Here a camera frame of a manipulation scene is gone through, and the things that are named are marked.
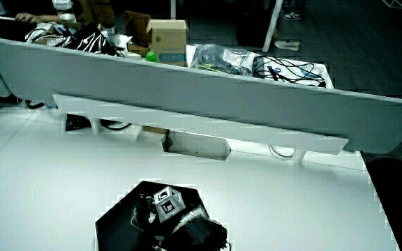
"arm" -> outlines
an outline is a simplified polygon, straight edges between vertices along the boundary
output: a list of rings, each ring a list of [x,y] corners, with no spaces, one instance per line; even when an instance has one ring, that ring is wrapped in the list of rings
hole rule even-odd
[[[61,24],[61,20],[58,15],[32,15],[29,13],[18,13],[15,17],[15,20],[37,24],[41,22],[56,22],[57,24]],[[77,21],[80,22],[80,20],[83,20],[83,13],[77,17]]]

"white bottle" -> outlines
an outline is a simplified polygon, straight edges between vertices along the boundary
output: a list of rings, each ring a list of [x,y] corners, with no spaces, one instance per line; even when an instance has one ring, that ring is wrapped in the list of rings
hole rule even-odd
[[[52,0],[62,22],[76,22],[71,0]]]

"green bottle cap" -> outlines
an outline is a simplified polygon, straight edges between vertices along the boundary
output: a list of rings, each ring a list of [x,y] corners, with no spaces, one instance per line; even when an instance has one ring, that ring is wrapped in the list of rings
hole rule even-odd
[[[156,54],[154,54],[154,52],[148,52],[145,56],[145,60],[149,62],[157,62],[158,58],[156,58]]]

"hand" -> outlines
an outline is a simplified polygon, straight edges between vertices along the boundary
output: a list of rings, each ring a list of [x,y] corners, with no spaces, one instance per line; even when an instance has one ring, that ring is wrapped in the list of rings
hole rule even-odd
[[[15,17],[15,20],[21,22],[36,23],[36,24],[39,24],[43,21],[41,16],[32,15],[28,13],[18,13]]]

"white table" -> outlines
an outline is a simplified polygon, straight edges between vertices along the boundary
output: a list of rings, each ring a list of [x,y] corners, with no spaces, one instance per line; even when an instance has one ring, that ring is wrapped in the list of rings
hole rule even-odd
[[[0,250],[94,250],[95,221],[145,178],[198,189],[233,250],[396,250],[364,170],[165,153],[141,127],[63,133],[44,109],[0,110]]]

